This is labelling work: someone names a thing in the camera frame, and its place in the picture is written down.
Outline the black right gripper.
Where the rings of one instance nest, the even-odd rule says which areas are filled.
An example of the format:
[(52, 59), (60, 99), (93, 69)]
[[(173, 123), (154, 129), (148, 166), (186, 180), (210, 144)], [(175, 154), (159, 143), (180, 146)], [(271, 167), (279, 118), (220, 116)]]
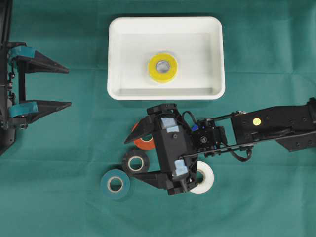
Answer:
[(124, 143), (134, 142), (151, 134), (160, 170), (135, 173), (133, 177), (158, 189), (165, 189), (169, 195), (188, 192), (198, 184), (198, 157), (187, 156), (195, 152), (190, 138), (192, 130), (176, 104), (167, 103), (148, 108), (147, 114)]

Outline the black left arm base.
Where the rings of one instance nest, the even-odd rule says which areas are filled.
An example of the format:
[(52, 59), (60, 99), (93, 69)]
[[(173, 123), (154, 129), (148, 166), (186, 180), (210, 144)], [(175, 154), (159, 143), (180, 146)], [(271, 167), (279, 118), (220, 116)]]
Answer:
[(10, 148), (16, 140), (16, 129), (0, 128), (0, 155), (2, 155), (8, 148)]

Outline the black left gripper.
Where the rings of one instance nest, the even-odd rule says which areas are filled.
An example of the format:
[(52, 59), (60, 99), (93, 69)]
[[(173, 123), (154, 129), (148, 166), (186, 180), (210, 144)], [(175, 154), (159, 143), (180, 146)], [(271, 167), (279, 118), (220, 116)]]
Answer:
[(26, 74), (69, 73), (69, 69), (24, 43), (5, 42), (0, 51), (0, 127), (26, 127), (72, 105), (71, 102), (26, 100)]

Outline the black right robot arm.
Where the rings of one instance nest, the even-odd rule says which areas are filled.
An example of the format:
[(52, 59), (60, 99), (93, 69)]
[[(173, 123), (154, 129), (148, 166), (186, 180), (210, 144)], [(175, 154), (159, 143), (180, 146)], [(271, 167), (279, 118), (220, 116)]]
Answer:
[(127, 137), (134, 142), (151, 135), (160, 169), (147, 167), (133, 170), (130, 158), (124, 159), (125, 171), (132, 177), (169, 195), (191, 192), (203, 194), (213, 185), (214, 173), (198, 156), (229, 152), (240, 162), (250, 160), (253, 146), (275, 140), (288, 151), (316, 145), (316, 101), (311, 98), (302, 106), (275, 106), (254, 112), (236, 111), (226, 116), (193, 120), (189, 127), (184, 113), (175, 103), (164, 103), (147, 109)]

